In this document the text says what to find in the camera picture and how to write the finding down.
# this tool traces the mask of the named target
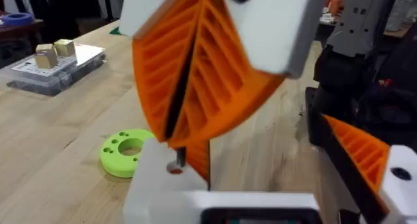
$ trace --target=blue tape roll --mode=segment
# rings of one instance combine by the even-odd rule
[[[29,25],[33,22],[33,17],[29,13],[11,13],[2,17],[5,25]]]

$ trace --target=orange ribbed finger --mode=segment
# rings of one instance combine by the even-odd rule
[[[206,181],[210,181],[210,147],[209,142],[192,143],[186,147],[186,161]]]
[[[390,146],[368,133],[323,115],[339,144],[345,149],[368,186],[378,196]]]
[[[202,0],[193,55],[172,147],[234,128],[285,79],[250,66],[223,0]]]
[[[133,41],[136,86],[153,134],[165,141],[169,108],[194,43],[201,0],[178,0],[140,40]]]

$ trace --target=green ring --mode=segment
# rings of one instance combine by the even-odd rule
[[[110,136],[100,149],[100,160],[109,174],[119,178],[132,178],[141,153],[125,156],[119,152],[123,147],[138,147],[154,137],[147,130],[122,130]]]

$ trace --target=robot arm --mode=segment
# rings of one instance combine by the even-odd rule
[[[167,141],[170,148],[177,150],[175,153],[155,140],[145,143],[143,159],[139,161],[124,207],[126,223],[224,223],[242,218],[321,223],[312,195],[207,190],[209,139],[248,118],[285,78],[300,76],[323,2],[124,1],[120,30],[134,37],[134,72],[143,112],[157,140]],[[382,10],[377,2],[373,5],[375,10],[369,8],[364,14]],[[372,48],[373,32],[367,31],[365,44],[355,44],[350,35],[339,33],[338,37],[352,46],[360,46],[362,54]],[[334,43],[334,48],[344,52],[343,43],[336,40],[335,36],[329,44]],[[319,114],[315,117],[325,120]],[[387,163],[377,158],[379,163],[374,166],[384,164],[377,167],[377,173],[373,167],[362,171],[356,154],[349,154],[349,149],[343,147],[347,144],[337,139],[337,128],[330,126],[328,134],[322,135],[323,141],[333,144],[327,150],[335,150],[334,155],[346,159],[342,163],[331,156],[336,167],[338,163],[347,166],[347,172],[357,175],[363,185],[358,186],[356,193],[351,189],[351,193],[359,199],[368,198],[377,207],[375,210],[380,211],[374,215],[365,206],[364,220],[411,221],[414,210],[403,209],[411,199],[398,189],[409,188],[409,184],[398,182],[390,172],[390,162],[395,161],[391,154],[405,151],[401,147],[393,147],[391,153],[386,152],[389,149],[382,150],[390,155]],[[175,161],[176,155],[178,163],[174,165],[181,169],[180,175],[167,172],[167,162]],[[409,156],[410,161],[417,161],[415,154]],[[395,166],[414,175],[412,164]],[[354,187],[352,180],[346,178],[345,182]]]

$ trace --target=metal rod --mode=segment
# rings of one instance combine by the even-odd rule
[[[186,162],[187,150],[186,147],[180,147],[177,149],[177,165],[184,167]]]

